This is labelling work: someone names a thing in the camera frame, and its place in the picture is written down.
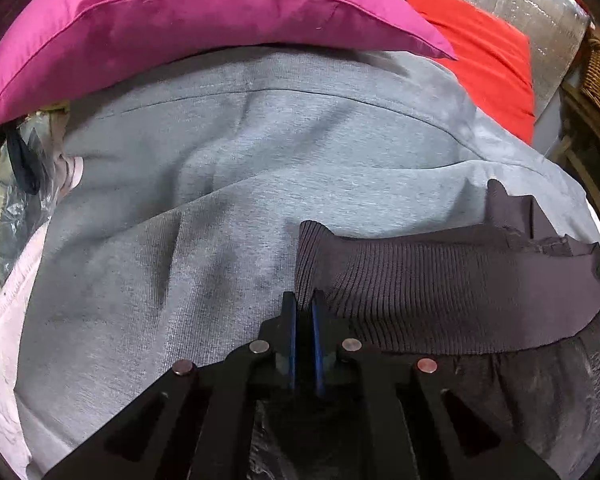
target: light pink fabric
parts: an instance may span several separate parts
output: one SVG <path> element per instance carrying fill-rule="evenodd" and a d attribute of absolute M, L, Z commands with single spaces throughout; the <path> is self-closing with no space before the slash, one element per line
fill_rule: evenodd
<path fill-rule="evenodd" d="M 65 165 L 64 171 L 58 172 L 65 178 L 60 199 L 80 182 L 83 162 L 78 156 L 60 158 L 58 163 Z M 22 479 L 27 477 L 31 455 L 22 434 L 13 389 L 24 316 L 40 266 L 47 228 L 48 222 L 31 237 L 0 292 L 0 453 Z"/>
<path fill-rule="evenodd" d="M 0 123 L 221 46 L 453 57 L 404 0 L 33 0 L 0 42 Z"/>

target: dark brown garment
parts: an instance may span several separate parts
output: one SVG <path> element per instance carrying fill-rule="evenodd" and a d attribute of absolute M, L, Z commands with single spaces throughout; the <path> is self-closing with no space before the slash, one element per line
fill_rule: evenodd
<path fill-rule="evenodd" d="M 600 453 L 598 262 L 596 244 L 558 237 L 533 197 L 508 196 L 491 180 L 478 226 L 355 240 L 304 222 L 296 296 L 306 307 L 314 288 L 324 290 L 330 310 L 385 351 L 436 354 L 459 390 L 510 424 L 561 478 L 576 480 Z M 342 425 L 340 451 L 305 449 L 295 478 L 353 480 L 352 412 L 322 416 L 314 426 L 307 419 L 305 433 Z M 262 421 L 259 434 L 278 428 L 280 453 L 294 462 L 288 421 L 272 412 Z"/>
<path fill-rule="evenodd" d="M 558 237 L 536 200 L 488 184 L 484 224 L 399 238 L 300 227 L 296 295 L 382 350 L 481 354 L 570 337 L 600 310 L 600 247 Z"/>

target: gray fabric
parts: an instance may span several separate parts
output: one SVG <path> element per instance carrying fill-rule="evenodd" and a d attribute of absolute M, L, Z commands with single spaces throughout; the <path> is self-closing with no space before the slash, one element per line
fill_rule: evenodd
<path fill-rule="evenodd" d="M 248 47 L 72 104 L 80 185 L 29 302 L 16 398 L 50 468 L 177 358 L 224 358 L 294 285 L 298 226 L 389 237 L 482 221 L 486 183 L 599 241 L 583 190 L 407 53 Z"/>

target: dark ribbed fabric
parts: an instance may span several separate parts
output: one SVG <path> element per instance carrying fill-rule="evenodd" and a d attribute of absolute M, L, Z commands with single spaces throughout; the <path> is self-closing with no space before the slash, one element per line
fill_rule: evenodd
<path fill-rule="evenodd" d="M 356 335 L 391 352 L 475 354 L 536 348 L 600 310 L 597 244 L 557 237 L 533 197 L 488 186 L 486 222 L 378 240 L 300 227 L 296 295 L 315 289 Z"/>

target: black metal bracket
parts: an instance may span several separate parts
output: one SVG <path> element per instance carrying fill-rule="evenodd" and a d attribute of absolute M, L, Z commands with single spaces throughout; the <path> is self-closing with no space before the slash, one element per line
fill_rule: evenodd
<path fill-rule="evenodd" d="M 259 339 L 217 364 L 179 361 L 51 469 L 45 480 L 243 480 L 255 403 L 360 401 L 368 480 L 557 480 L 556 473 L 425 356 L 386 355 L 352 336 L 316 291 L 291 292 Z"/>

